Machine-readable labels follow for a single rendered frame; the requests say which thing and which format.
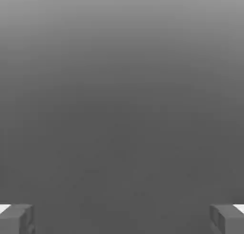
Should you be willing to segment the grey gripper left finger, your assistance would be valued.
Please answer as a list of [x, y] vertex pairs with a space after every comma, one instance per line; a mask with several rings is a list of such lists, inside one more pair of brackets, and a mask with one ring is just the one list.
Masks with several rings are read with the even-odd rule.
[[35, 207], [13, 204], [0, 214], [0, 234], [35, 234]]

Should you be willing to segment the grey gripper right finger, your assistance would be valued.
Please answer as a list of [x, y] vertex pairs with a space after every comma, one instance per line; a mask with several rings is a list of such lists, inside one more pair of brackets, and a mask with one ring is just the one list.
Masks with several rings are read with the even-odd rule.
[[210, 205], [213, 234], [244, 234], [244, 204]]

